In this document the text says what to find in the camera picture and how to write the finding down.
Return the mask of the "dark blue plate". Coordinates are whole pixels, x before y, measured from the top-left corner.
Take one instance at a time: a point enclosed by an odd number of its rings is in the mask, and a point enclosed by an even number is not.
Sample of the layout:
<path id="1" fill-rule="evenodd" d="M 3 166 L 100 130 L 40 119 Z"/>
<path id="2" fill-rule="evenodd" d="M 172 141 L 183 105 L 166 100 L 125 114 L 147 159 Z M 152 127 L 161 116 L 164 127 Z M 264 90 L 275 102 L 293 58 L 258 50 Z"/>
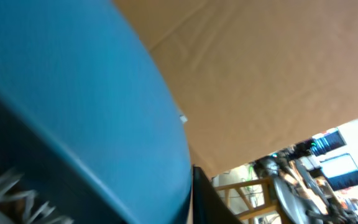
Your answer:
<path id="1" fill-rule="evenodd" d="M 167 84 L 111 1 L 0 0 L 0 169 L 74 223 L 186 223 Z"/>

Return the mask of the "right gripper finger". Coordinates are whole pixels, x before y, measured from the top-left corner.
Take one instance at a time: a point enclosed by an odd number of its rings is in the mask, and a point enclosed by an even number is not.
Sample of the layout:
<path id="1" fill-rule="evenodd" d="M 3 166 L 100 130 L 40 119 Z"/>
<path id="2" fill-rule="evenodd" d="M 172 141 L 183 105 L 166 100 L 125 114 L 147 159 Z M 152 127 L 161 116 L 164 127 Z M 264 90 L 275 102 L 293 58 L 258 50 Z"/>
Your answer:
<path id="1" fill-rule="evenodd" d="M 242 224 L 227 208 L 203 169 L 193 167 L 193 223 Z"/>

